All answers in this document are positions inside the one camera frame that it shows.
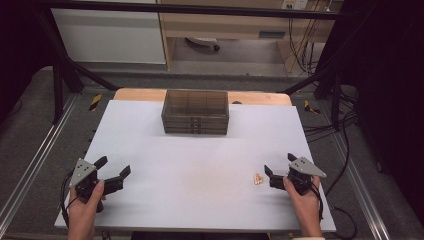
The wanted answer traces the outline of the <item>black frame crossbar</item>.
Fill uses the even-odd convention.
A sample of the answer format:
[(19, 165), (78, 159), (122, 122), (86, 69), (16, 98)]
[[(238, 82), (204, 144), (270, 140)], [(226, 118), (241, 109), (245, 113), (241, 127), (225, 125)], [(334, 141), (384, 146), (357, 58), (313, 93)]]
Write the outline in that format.
[(72, 1), (72, 0), (37, 0), (36, 3), (47, 8), (95, 10), (95, 11), (223, 15), (223, 16), (318, 19), (318, 20), (343, 20), (343, 19), (349, 19), (353, 17), (353, 14), (340, 13), (340, 12), (254, 9), (254, 8), (246, 8), (246, 7), (148, 4), (148, 3), (124, 3), (124, 2), (100, 2), (100, 1)]

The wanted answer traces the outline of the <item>light wooden desk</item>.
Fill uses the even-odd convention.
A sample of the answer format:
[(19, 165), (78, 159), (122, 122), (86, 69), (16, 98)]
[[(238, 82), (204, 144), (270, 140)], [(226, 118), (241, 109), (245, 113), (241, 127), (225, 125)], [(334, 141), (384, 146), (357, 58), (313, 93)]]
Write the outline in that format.
[[(156, 0), (159, 4), (282, 9), (283, 0)], [(308, 0), (304, 10), (328, 12), (338, 9), (336, 0)], [(171, 59), (173, 38), (217, 38), (271, 40), (277, 43), (284, 66), (293, 73), (300, 69), (306, 46), (326, 43), (333, 29), (332, 20), (278, 19), (269, 17), (172, 14), (159, 15), (165, 56)]]

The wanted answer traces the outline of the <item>black frame strut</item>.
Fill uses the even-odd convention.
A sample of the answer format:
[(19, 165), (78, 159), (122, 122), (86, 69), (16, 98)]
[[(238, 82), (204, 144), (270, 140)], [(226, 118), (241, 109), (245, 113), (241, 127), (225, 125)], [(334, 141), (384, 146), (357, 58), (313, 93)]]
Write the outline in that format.
[(40, 9), (33, 11), (33, 14), (43, 34), (47, 37), (53, 59), (54, 124), (58, 123), (64, 115), (63, 84), (66, 84), (72, 93), (81, 93), (84, 90), (84, 86), (80, 76), (83, 75), (108, 90), (119, 90), (118, 86), (95, 75), (71, 59), (50, 10)]
[(339, 71), (335, 68), (330, 66), (323, 67), (321, 70), (316, 71), (312, 76), (309, 76), (305, 80), (281, 90), (281, 93), (291, 95), (315, 81), (319, 82), (318, 87), (314, 92), (316, 99), (324, 99), (329, 94), (332, 94), (330, 122), (331, 126), (338, 130), (341, 77)]

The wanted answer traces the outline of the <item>smoky clear drawer case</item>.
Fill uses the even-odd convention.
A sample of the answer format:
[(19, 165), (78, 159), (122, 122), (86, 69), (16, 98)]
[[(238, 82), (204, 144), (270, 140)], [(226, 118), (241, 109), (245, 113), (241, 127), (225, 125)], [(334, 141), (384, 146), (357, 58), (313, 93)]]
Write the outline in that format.
[(226, 135), (229, 124), (225, 91), (168, 90), (162, 108), (168, 134)]

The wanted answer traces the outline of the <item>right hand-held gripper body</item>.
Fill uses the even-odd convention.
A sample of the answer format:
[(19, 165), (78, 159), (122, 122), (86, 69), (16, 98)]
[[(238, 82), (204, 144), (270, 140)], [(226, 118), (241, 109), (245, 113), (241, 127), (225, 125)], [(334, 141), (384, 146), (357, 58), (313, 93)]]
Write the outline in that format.
[(287, 178), (300, 195), (305, 195), (311, 189), (313, 176), (326, 178), (327, 174), (305, 157), (289, 163)]

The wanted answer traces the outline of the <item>aluminium floor rail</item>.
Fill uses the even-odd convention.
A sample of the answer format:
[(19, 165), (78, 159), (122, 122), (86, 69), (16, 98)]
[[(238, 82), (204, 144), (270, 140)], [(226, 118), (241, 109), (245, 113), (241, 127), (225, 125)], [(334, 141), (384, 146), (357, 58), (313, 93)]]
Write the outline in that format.
[(340, 161), (346, 166), (346, 174), (349, 178), (353, 192), (359, 202), (361, 210), (367, 220), (370, 231), (375, 240), (390, 240), (390, 234), (377, 210), (377, 207), (361, 178), (353, 159), (347, 154), (348, 145), (344, 142), (343, 134), (336, 133), (333, 136)]
[(43, 166), (64, 125), (71, 115), (78, 99), (79, 94), (71, 94), (68, 97), (63, 108), (63, 115), (59, 118), (57, 123), (50, 127), (46, 137), (43, 139), (43, 142), (37, 149), (37, 152), (32, 157), (29, 165), (26, 167), (25, 172), (23, 173), (10, 197), (0, 210), (0, 239), (5, 235), (16, 212), (18, 211), (31, 185), (38, 175), (38, 172)]

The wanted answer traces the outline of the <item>person's left hand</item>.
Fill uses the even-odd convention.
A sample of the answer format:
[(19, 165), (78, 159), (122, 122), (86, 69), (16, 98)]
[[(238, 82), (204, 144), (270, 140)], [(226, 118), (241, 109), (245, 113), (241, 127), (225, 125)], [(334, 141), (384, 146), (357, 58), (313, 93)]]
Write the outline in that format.
[(69, 228), (93, 227), (98, 203), (103, 199), (104, 181), (100, 180), (86, 203), (80, 201), (74, 187), (70, 189)]

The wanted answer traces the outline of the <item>white cabinet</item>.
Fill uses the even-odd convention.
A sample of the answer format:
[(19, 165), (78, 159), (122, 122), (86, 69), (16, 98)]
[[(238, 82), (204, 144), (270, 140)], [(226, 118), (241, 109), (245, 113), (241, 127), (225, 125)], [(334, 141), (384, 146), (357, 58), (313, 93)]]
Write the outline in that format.
[(166, 63), (157, 13), (68, 9), (52, 13), (74, 61)]

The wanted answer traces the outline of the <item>black curtain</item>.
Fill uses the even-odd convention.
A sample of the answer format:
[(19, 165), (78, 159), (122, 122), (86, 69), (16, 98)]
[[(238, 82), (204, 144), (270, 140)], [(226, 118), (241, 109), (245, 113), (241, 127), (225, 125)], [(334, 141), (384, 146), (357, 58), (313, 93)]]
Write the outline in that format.
[(424, 0), (379, 0), (345, 72), (377, 159), (424, 224)]
[(0, 0), (0, 124), (41, 68), (40, 36), (27, 0)]

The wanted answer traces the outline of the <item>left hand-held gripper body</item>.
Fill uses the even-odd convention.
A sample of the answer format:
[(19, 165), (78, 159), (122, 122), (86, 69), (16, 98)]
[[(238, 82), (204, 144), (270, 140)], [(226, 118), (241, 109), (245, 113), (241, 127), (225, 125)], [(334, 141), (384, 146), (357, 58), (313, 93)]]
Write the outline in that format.
[(84, 159), (79, 159), (69, 183), (69, 188), (75, 190), (75, 196), (80, 201), (87, 203), (98, 182), (96, 166)]

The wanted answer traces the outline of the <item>person's right hand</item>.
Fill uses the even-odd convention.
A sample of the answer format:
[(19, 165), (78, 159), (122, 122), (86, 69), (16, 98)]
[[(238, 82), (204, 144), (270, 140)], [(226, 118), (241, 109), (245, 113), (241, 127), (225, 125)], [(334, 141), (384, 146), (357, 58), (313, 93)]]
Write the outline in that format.
[(287, 177), (284, 177), (284, 185), (294, 206), (300, 229), (320, 226), (320, 203), (315, 192), (309, 190), (305, 195), (300, 195)]

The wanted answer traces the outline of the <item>chair base with caster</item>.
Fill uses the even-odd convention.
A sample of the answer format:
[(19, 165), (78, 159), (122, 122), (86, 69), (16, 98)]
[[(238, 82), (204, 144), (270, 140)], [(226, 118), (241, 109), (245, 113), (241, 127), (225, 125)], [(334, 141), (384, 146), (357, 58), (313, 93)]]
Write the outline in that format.
[(198, 45), (212, 47), (214, 51), (219, 51), (220, 46), (217, 43), (215, 38), (190, 38), (187, 37), (187, 40)]

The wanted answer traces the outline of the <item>white power strip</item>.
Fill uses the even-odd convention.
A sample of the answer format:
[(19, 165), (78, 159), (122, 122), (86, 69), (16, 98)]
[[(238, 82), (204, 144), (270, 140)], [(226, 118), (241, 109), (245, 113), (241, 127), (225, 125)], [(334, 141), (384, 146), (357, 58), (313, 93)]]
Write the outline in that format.
[(283, 0), (281, 8), (288, 10), (304, 10), (308, 0)]

